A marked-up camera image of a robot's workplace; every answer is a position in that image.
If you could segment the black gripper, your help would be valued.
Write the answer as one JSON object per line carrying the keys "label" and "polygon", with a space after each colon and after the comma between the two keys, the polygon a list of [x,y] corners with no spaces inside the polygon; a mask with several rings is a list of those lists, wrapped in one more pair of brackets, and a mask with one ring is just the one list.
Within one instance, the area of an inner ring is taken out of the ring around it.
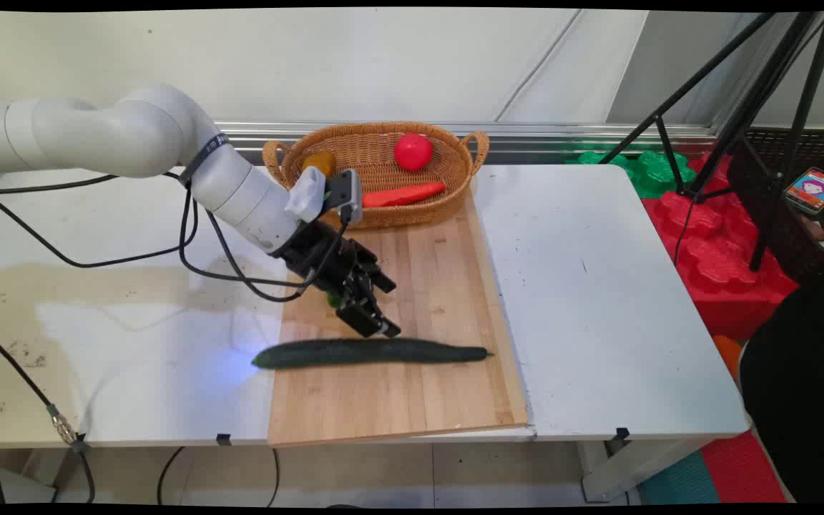
{"label": "black gripper", "polygon": [[302,224],[273,257],[283,260],[301,283],[314,278],[313,286],[337,296],[336,316],[358,335],[400,335],[400,326],[383,314],[373,291],[360,293],[358,289],[356,267],[383,293],[392,293],[396,283],[383,273],[376,255],[355,239],[315,221]]}

